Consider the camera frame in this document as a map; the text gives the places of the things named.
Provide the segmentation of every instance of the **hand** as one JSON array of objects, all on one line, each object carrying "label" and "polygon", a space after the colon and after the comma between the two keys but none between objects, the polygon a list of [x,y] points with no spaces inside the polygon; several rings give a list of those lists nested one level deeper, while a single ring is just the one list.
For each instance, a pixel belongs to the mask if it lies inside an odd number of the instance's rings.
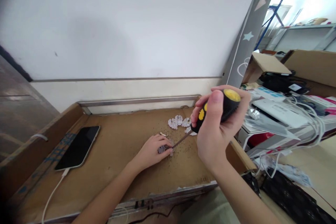
[{"label": "hand", "polygon": [[[221,123],[223,113],[224,94],[219,90],[232,89],[236,91],[241,101],[235,113],[225,122]],[[228,164],[226,159],[226,147],[231,139],[238,132],[244,122],[245,113],[249,107],[251,95],[247,91],[238,88],[222,85],[213,87],[212,93],[202,96],[195,104],[191,114],[192,126],[196,126],[198,114],[203,104],[208,100],[206,117],[197,136],[198,156],[209,171],[215,173]]]},{"label": "hand", "polygon": [[139,172],[156,163],[159,163],[162,159],[169,156],[169,154],[173,152],[173,149],[168,149],[165,152],[159,154],[158,148],[162,145],[168,145],[169,147],[172,147],[168,139],[159,134],[151,136],[147,140],[139,153],[131,161],[139,169]]}]

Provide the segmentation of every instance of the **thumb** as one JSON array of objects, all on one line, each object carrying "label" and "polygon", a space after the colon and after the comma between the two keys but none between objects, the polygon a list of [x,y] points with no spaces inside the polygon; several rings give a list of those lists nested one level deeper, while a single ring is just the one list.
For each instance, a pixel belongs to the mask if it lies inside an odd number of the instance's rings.
[{"label": "thumb", "polygon": [[220,125],[223,114],[223,99],[224,94],[220,90],[215,90],[209,97],[206,116],[202,127],[207,129],[215,129]]}]

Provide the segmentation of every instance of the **wrist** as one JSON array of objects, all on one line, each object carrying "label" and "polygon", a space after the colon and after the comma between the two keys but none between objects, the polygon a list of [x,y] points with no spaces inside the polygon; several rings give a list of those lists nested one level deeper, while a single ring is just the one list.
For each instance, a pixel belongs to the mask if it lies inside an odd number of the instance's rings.
[{"label": "wrist", "polygon": [[138,165],[137,162],[135,162],[134,160],[131,160],[127,165],[126,165],[126,169],[128,169],[132,174],[134,174],[135,176],[137,176],[140,172],[143,171],[143,169],[140,167],[140,165]]},{"label": "wrist", "polygon": [[229,161],[225,158],[221,160],[220,162],[217,162],[215,165],[213,165],[209,170],[212,173],[212,175],[217,178],[223,174],[226,174],[230,170],[231,164]]}]

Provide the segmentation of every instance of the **black smartphone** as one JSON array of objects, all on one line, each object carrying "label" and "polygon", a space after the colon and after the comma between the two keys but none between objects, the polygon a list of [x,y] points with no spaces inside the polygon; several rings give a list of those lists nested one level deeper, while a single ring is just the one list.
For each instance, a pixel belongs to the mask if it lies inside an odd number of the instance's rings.
[{"label": "black smartphone", "polygon": [[65,170],[81,166],[95,141],[100,126],[82,128],[72,141],[55,170]]}]

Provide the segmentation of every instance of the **fingernail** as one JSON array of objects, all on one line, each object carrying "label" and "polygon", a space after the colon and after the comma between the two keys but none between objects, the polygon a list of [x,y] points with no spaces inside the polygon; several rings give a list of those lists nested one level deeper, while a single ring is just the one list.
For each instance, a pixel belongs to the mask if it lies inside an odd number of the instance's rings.
[{"label": "fingernail", "polygon": [[222,94],[221,92],[218,90],[215,90],[212,94],[211,94],[211,98],[214,102],[221,102],[222,99]]}]

